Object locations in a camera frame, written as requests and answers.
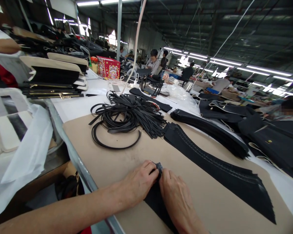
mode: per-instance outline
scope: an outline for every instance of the striped shirt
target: striped shirt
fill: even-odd
[[[152,62],[151,58],[146,63],[146,67],[151,67],[151,74],[155,74],[160,66],[160,60],[156,59],[155,62]]]

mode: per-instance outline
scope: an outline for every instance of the metal pole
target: metal pole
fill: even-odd
[[[76,19],[77,19],[77,23],[78,23],[78,32],[79,32],[79,36],[81,37],[80,25],[79,25],[79,20],[78,20],[77,3],[75,3],[75,12],[76,12]]]
[[[118,0],[118,20],[117,20],[117,60],[119,61],[120,57],[120,31],[121,31],[121,11],[122,11],[123,2]]]
[[[22,3],[21,3],[21,0],[19,0],[19,4],[20,4],[20,7],[21,7],[21,11],[22,11],[22,13],[23,13],[23,15],[24,15],[24,18],[25,18],[25,20],[26,20],[26,22],[27,22],[27,24],[28,24],[29,30],[33,33],[33,29],[32,29],[32,27],[31,27],[31,25],[30,25],[30,23],[29,23],[29,20],[28,20],[28,18],[27,18],[27,15],[26,15],[26,13],[25,13],[25,11],[24,11],[24,8],[23,8],[23,5],[22,5]]]

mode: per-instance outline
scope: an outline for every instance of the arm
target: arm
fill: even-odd
[[[0,53],[15,54],[21,48],[13,39],[0,39]]]
[[[82,196],[68,198],[25,213],[0,224],[0,233],[72,233],[95,224],[141,202],[158,177],[151,161],[130,172],[125,179]]]
[[[164,168],[160,178],[162,194],[168,214],[180,234],[208,234],[193,207],[190,190],[181,176]]]

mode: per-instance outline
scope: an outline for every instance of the plastic bag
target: plastic bag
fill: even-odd
[[[169,92],[170,99],[179,100],[178,104],[189,109],[190,111],[199,111],[199,106],[192,98],[191,94],[185,91],[182,87],[174,84],[167,85],[166,90]]]

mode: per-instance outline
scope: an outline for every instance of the cable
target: cable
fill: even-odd
[[[139,21],[138,21],[138,26],[137,26],[137,33],[136,33],[136,42],[135,42],[135,46],[134,46],[134,62],[133,62],[133,70],[136,66],[136,61],[137,61],[137,48],[138,48],[138,39],[139,39],[139,32],[140,32],[140,26],[141,26],[141,21],[142,21],[142,17],[143,17],[143,12],[144,12],[144,8],[146,6],[146,0],[143,0],[143,3],[142,3],[142,7],[141,7],[141,12],[140,12],[140,16],[139,16]],[[121,95],[124,93],[126,87],[127,87],[127,84],[131,78],[131,76],[133,75],[133,70],[131,71],[127,81],[126,81],[126,84],[125,84],[125,87],[123,89],[123,91],[120,93]]]
[[[247,7],[247,9],[245,10],[245,12],[244,12],[244,14],[242,15],[241,19],[238,21],[237,25],[234,27],[232,33],[231,33],[231,34],[227,37],[227,39],[223,42],[223,44],[221,45],[221,47],[219,48],[219,50],[217,51],[217,53],[214,55],[213,58],[216,57],[216,55],[218,54],[218,52],[220,51],[220,49],[223,47],[223,45],[226,43],[226,41],[229,39],[229,37],[231,37],[231,35],[234,33],[234,31],[236,30],[236,28],[237,28],[237,26],[239,25],[240,21],[243,19],[243,17],[245,16],[245,14],[247,13],[248,9],[251,7],[251,5],[253,4],[254,1],[255,1],[255,0],[253,0],[253,1],[251,2],[251,4]]]

